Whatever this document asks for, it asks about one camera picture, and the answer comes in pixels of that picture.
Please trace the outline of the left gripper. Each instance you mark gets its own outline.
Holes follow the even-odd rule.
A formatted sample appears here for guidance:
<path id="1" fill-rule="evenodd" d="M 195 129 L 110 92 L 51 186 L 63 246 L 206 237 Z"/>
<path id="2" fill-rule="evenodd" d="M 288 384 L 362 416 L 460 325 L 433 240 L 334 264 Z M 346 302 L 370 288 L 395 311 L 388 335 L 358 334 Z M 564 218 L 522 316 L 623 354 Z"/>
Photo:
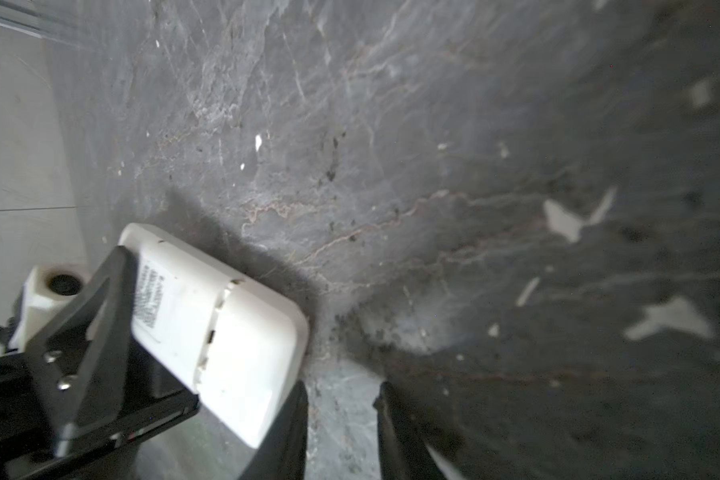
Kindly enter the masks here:
<path id="1" fill-rule="evenodd" d="M 137 273 L 114 248 L 28 342 L 30 374 L 22 354 L 0 357 L 0 479 L 129 479 L 142 443 L 199 412 L 179 382 L 154 393 L 132 335 Z"/>

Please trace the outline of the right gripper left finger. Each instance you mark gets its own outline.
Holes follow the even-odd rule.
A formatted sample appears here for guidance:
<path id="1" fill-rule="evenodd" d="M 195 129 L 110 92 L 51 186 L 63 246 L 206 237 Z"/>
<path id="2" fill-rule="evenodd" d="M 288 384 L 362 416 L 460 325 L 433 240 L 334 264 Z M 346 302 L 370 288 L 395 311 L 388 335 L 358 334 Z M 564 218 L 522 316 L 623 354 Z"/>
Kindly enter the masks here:
<path id="1" fill-rule="evenodd" d="M 303 381 L 293 386 L 260 447 L 239 480 L 303 480 L 308 444 L 308 394 Z"/>

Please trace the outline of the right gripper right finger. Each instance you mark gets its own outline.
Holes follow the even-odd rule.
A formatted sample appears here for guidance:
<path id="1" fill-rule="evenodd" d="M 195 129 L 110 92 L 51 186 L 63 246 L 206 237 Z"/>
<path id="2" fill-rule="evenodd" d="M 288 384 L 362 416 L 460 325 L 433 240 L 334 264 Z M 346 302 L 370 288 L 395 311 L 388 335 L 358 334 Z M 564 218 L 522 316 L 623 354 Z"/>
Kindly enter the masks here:
<path id="1" fill-rule="evenodd" d="M 446 480 L 389 381 L 381 383 L 373 406 L 377 412 L 381 478 Z"/>

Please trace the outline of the white remote control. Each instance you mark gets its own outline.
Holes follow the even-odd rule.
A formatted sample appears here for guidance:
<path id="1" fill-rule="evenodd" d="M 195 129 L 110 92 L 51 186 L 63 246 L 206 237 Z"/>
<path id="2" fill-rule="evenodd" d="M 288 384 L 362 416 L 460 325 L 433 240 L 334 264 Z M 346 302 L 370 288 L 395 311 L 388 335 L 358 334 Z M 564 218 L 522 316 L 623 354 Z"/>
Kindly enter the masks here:
<path id="1" fill-rule="evenodd" d="M 309 324 L 284 295 L 166 231 L 131 223 L 131 330 L 240 440 L 260 447 L 294 386 Z"/>

